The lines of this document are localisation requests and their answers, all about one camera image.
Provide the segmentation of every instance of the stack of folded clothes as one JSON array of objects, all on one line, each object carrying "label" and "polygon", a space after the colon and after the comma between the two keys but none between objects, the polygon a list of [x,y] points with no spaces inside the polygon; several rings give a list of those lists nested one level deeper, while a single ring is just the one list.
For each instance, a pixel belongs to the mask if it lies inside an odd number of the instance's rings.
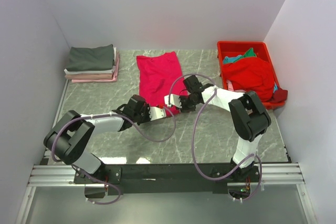
[{"label": "stack of folded clothes", "polygon": [[117,80],[119,53],[113,45],[97,48],[72,47],[65,78],[75,82],[112,82]]}]

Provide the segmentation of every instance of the dark red cloth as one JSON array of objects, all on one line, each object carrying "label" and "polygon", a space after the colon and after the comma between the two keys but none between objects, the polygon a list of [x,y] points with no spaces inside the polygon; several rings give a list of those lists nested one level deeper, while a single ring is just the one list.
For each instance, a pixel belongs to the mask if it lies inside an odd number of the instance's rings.
[{"label": "dark red cloth", "polygon": [[[173,82],[182,75],[181,66],[175,52],[166,52],[158,57],[137,56],[140,70],[139,95],[146,99],[150,106],[164,105],[164,97],[169,94]],[[183,91],[184,78],[174,86],[173,94],[187,95]],[[171,108],[173,114],[179,110]]]},{"label": "dark red cloth", "polygon": [[235,63],[222,65],[223,75],[232,82],[234,90],[255,91],[262,102],[273,96],[274,77],[272,67],[257,57],[248,57]]},{"label": "dark red cloth", "polygon": [[278,87],[269,102],[283,102],[287,100],[288,90]]}]

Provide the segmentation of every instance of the gray marble surface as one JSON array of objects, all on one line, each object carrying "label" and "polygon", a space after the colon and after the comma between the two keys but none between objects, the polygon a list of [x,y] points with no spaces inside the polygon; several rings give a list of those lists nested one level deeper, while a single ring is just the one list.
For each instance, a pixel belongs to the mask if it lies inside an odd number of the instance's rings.
[{"label": "gray marble surface", "polygon": [[[60,117],[68,110],[82,114],[105,113],[126,103],[139,92],[137,55],[159,56],[164,50],[121,50],[118,80],[114,83],[69,82],[62,103]],[[219,87],[217,50],[176,50],[183,73],[202,73],[213,78]],[[143,138],[134,128],[93,136],[87,150],[105,163],[190,163],[191,136],[196,112],[176,116],[174,135],[164,143]],[[287,162],[286,149],[273,111],[269,111],[272,125],[259,143],[258,154],[264,162]],[[162,139],[173,128],[172,118],[142,124],[145,134]],[[209,105],[198,122],[195,146],[198,162],[229,162],[238,141],[229,112]]]}]

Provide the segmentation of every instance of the red container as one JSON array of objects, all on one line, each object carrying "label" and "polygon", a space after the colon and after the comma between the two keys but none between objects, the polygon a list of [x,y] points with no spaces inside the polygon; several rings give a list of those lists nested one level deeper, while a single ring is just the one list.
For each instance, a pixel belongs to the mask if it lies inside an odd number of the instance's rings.
[{"label": "red container", "polygon": [[[237,55],[243,55],[248,49],[253,48],[254,53],[258,58],[270,63],[273,71],[275,83],[280,87],[277,75],[274,72],[273,64],[269,56],[266,44],[263,42],[250,42],[250,41],[219,41],[217,43],[218,48],[218,60],[220,65],[220,75],[223,81],[223,88],[227,89],[226,79],[222,73],[222,65],[225,56],[236,57]],[[283,106],[285,102],[263,102],[263,105],[267,109],[275,109]]]}]

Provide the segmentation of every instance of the metal frame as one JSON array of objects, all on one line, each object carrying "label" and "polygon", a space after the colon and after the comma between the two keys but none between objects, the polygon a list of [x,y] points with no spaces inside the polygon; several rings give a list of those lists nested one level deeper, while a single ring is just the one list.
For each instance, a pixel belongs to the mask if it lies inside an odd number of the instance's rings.
[{"label": "metal frame", "polygon": [[[62,92],[60,104],[55,116],[53,126],[56,124],[59,113],[62,109],[63,100],[68,87],[67,80]],[[45,158],[50,157],[50,151],[45,151]],[[263,185],[297,185],[303,209],[308,224],[317,223],[310,198],[299,164],[273,163],[263,164]],[[68,165],[35,165],[33,167],[25,196],[23,198],[16,224],[26,223],[34,194],[37,187],[103,187],[103,184],[74,184],[76,171]],[[244,183],[228,183],[228,186],[243,185]]]}]

